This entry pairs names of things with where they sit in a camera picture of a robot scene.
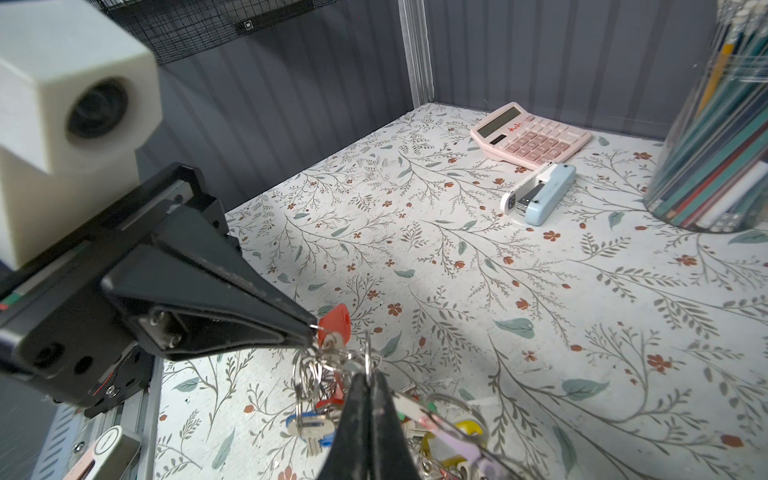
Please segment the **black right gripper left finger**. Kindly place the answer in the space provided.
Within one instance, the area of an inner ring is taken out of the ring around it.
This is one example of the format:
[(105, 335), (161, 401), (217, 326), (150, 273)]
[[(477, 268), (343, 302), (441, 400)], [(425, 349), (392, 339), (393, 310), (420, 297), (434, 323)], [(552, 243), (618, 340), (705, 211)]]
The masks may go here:
[(371, 390), (364, 373), (356, 374), (331, 449), (318, 480), (366, 480), (371, 461)]

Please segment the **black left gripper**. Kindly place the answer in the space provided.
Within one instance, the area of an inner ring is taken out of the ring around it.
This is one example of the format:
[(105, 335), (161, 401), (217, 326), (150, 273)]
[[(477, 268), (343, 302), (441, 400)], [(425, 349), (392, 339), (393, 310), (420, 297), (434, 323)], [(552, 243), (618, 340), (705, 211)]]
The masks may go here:
[(152, 354), (308, 346), (316, 317), (226, 235), (202, 172), (164, 168), (2, 279), (2, 375), (93, 418), (148, 384)]

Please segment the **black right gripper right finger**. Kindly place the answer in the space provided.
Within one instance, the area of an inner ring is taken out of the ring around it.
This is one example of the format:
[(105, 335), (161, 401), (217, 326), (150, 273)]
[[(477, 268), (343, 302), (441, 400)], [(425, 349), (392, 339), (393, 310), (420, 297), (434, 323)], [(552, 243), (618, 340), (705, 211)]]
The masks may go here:
[(376, 372), (370, 383), (369, 473), (377, 480), (418, 480), (393, 395), (386, 377)]

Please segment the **round metal key organizer plate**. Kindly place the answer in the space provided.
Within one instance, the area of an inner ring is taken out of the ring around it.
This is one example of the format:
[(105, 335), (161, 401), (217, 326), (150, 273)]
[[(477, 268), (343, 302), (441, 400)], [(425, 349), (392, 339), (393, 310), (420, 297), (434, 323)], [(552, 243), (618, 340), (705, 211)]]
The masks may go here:
[(461, 399), (392, 389), (370, 346), (346, 349), (338, 335), (293, 360), (290, 435), (322, 455), (320, 479), (525, 479), (488, 448), (482, 414)]

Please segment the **red key tag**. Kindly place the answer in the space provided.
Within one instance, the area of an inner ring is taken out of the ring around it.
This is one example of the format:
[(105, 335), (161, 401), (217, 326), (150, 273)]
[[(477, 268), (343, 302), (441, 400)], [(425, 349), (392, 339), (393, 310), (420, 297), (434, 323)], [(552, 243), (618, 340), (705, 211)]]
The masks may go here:
[(318, 324), (320, 348), (341, 348), (351, 338), (351, 317), (345, 304), (339, 304), (323, 316)]

